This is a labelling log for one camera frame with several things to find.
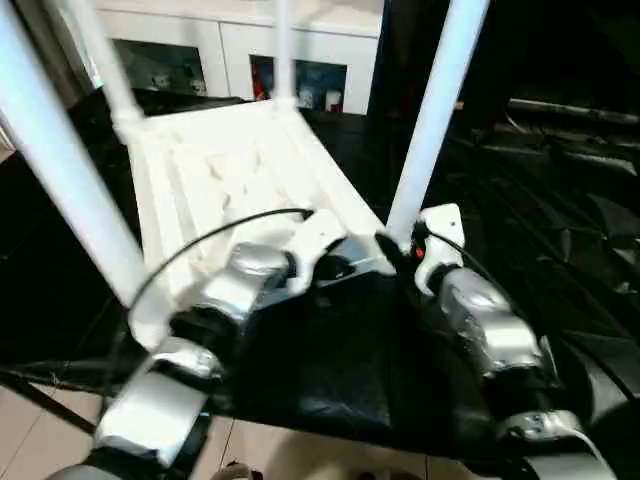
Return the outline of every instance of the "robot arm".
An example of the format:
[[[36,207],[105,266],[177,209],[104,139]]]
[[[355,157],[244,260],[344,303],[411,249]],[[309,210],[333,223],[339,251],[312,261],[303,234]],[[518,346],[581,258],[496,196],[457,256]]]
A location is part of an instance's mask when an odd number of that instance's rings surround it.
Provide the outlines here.
[[[615,479],[577,416],[558,407],[546,344],[541,346],[495,285],[463,265],[457,249],[430,235],[436,232],[462,247],[457,206],[424,210],[420,220],[412,247],[423,257],[416,287],[437,300],[445,329],[461,346],[484,392],[496,439],[508,457],[518,459],[508,478]]]
[[[238,244],[220,272],[172,319],[165,339],[133,374],[100,421],[82,465],[51,478],[186,478],[213,421],[209,388],[234,361],[247,321],[262,295],[286,281],[290,255]]]

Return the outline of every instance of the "floor tile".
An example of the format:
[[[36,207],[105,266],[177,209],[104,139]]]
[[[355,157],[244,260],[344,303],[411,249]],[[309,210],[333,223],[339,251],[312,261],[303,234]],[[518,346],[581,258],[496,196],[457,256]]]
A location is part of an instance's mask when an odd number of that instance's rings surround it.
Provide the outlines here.
[[[42,411],[1,480],[42,480],[82,461],[90,448],[89,435]]]
[[[428,465],[429,480],[499,480],[474,475],[462,463],[446,458],[429,457]]]
[[[209,429],[207,445],[200,455],[191,480],[210,480],[213,474],[220,469],[233,423],[232,419],[224,417],[214,420]]]
[[[53,398],[81,417],[96,423],[100,411],[100,396],[87,392],[57,390]]]
[[[40,407],[0,387],[0,477],[36,423]]]
[[[265,480],[350,480],[382,469],[425,478],[423,455],[242,421],[234,423],[223,463],[234,460]]]

